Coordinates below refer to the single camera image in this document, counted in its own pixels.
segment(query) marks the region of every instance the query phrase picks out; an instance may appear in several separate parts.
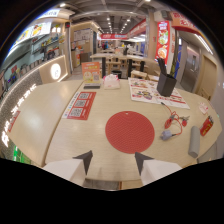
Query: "red circle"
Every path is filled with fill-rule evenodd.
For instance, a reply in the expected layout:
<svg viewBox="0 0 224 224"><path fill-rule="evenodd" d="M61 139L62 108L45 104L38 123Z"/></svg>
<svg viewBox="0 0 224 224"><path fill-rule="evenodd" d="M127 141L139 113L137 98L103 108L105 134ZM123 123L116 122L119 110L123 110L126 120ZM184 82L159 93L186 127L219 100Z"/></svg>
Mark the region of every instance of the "red circle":
<svg viewBox="0 0 224 224"><path fill-rule="evenodd" d="M106 136L110 144L125 153L142 152L153 143L155 131L152 123L133 111L113 115L106 124Z"/></svg>

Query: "table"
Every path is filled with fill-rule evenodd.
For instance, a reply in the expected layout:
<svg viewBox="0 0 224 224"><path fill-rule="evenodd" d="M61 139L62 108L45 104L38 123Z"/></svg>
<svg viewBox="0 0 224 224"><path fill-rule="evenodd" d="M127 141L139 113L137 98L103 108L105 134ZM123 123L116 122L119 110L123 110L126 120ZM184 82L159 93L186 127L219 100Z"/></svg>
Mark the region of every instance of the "table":
<svg viewBox="0 0 224 224"><path fill-rule="evenodd" d="M19 107L9 138L33 162L43 167L51 138L71 98L83 81L37 86Z"/></svg>
<svg viewBox="0 0 224 224"><path fill-rule="evenodd" d="M90 58L102 58L102 77L106 75L106 58L125 58L129 60L128 64L128 77L131 77L132 60L140 61L140 71L144 71L145 62L154 62L154 60L146 57L140 57L136 55L122 55L122 54L93 54Z"/></svg>
<svg viewBox="0 0 224 224"><path fill-rule="evenodd" d="M157 160L177 163L181 167L195 161L188 155L191 127L200 127L207 117L199 110L199 102L205 102L208 105L209 114L214 119L214 126L208 134L200 137L199 157L214 144L222 131L219 118L206 99L178 89L191 110L170 108L180 116L190 116L190 119L180 136L175 136L164 142L160 139L160 135L164 131L165 121L170 116L168 109L158 104L132 101L128 80L120 80L120 84L121 88L116 90L104 90L102 87L97 90L88 90L96 92L96 97L87 121L60 119L49 146L45 160L46 164L70 159L92 150L93 158L87 178L104 181L139 180L140 176L134 154L122 153L113 148L105 135L107 121L115 113L121 111L141 113L153 124L155 139L153 144L142 152L143 155ZM83 84L78 91L88 92L83 89ZM173 124L170 130L177 133L180 128Z"/></svg>

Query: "wall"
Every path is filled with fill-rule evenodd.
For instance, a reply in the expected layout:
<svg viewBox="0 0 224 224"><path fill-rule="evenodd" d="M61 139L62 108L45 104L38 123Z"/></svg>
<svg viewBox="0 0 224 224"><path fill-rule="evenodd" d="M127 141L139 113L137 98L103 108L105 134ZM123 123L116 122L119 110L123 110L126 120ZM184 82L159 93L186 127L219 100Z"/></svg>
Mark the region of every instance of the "wall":
<svg viewBox="0 0 224 224"><path fill-rule="evenodd" d="M207 50L201 49L201 55L205 55L207 58L209 58L212 62L214 62L217 65L217 84L216 84L214 94L211 98L211 104L215 108L216 112L219 114L220 122L223 128L223 131L217 140L217 148L218 148L217 156L218 158L222 158L224 153L224 106L223 106L224 105L224 88L223 88L224 68L215 52L214 52L214 55L211 55L210 53L208 53ZM193 92L196 91L198 82L199 80L197 81Z"/></svg>
<svg viewBox="0 0 224 224"><path fill-rule="evenodd" d="M222 63L220 62L218 56L214 52L214 55L211 55L208 53L208 51L204 48L200 48L201 51L201 58L199 61L199 77L195 84L195 87L193 89L193 93L196 92L199 81L200 81L200 72L202 69L202 57L205 55L207 58L209 58L212 62L214 62L217 65L217 85L215 92L213 94L213 97L211 98L211 104L213 105L216 112L219 114L220 122L223 128L222 133L218 137L217 140L217 149L218 149L218 155L217 158L222 158L224 153L224 89L223 89L223 83L224 83L224 69L222 66ZM185 64L187 60L187 42L182 39L182 54L181 54L181 60L180 60L180 69L177 74L177 81L180 82L183 76Z"/></svg>

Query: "poster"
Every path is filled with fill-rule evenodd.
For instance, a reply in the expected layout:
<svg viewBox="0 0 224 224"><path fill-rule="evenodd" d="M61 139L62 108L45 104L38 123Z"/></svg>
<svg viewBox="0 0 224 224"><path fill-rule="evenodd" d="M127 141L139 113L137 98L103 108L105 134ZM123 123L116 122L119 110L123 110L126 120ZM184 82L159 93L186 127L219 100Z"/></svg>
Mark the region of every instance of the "poster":
<svg viewBox="0 0 224 224"><path fill-rule="evenodd" d="M100 83L100 63L82 63L82 74L85 83Z"/></svg>
<svg viewBox="0 0 224 224"><path fill-rule="evenodd" d="M67 106L62 118L87 120L96 92L77 92Z"/></svg>
<svg viewBox="0 0 224 224"><path fill-rule="evenodd" d="M31 37L49 34L51 31L51 22L36 24L33 28Z"/></svg>
<svg viewBox="0 0 224 224"><path fill-rule="evenodd" d="M163 97L157 91L158 82L136 78L129 78L128 81L131 99L134 101L156 104L161 104L161 102L163 102L167 106L190 109L187 102L176 88L174 88L170 97Z"/></svg>
<svg viewBox="0 0 224 224"><path fill-rule="evenodd" d="M159 22L157 27L157 46L156 46L156 57L163 58L167 65L169 45L170 45L170 26L169 21Z"/></svg>
<svg viewBox="0 0 224 224"><path fill-rule="evenodd" d="M89 40L90 29L78 30L74 32L74 41Z"/></svg>

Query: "white table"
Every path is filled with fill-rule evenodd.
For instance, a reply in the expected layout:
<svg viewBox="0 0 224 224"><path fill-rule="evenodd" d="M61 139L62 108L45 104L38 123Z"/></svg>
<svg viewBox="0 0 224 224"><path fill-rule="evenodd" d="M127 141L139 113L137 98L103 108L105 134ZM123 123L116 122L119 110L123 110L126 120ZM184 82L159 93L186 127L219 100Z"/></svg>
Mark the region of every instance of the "white table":
<svg viewBox="0 0 224 224"><path fill-rule="evenodd" d="M177 163L185 167L196 159L188 155L191 127L200 127L206 119L198 108L198 103L205 102L209 107L209 114L214 119L214 126L204 137L200 137L200 152L203 155L217 140L222 131L221 123L215 110L208 101L198 95L179 90L190 110L170 107L180 116L190 116L188 124L183 127L183 133L166 142L160 139L164 131L164 123L170 116L168 109L162 105L132 101L127 80L120 80L121 88L116 90L84 90L83 85L78 91L96 92L88 120L60 119L46 156L46 164L66 160L89 150L93 158L87 178L104 181L139 180L139 172L134 154L126 154L115 149L107 140L105 126L114 114L121 111L135 111L147 117L154 126L155 139L153 144L143 155L160 161ZM180 131L178 125L170 127L173 133Z"/></svg>

